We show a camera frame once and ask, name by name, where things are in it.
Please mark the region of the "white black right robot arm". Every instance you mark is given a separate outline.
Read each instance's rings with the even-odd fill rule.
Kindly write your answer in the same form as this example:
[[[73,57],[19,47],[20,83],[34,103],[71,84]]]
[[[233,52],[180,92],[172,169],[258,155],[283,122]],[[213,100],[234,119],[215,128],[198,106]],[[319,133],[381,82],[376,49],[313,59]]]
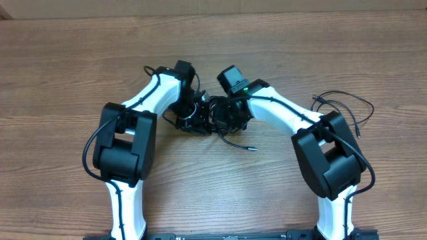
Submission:
[[[318,197],[315,239],[377,239],[352,223],[353,198],[370,190],[374,170],[337,111],[326,115],[300,107],[261,79],[222,80],[227,97],[211,106],[221,130],[243,129],[257,119],[290,136],[302,177]]]

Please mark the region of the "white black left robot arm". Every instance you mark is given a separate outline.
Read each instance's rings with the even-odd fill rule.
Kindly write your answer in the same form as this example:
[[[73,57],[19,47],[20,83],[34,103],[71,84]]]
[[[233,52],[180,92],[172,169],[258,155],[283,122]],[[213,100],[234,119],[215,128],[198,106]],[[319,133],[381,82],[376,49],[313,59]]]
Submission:
[[[109,189],[113,227],[104,239],[144,239],[143,182],[153,165],[157,120],[168,110],[181,131],[209,135],[205,91],[193,89],[197,73],[190,62],[175,67],[145,66],[150,81],[135,97],[107,103],[99,127],[82,153],[85,171]]]

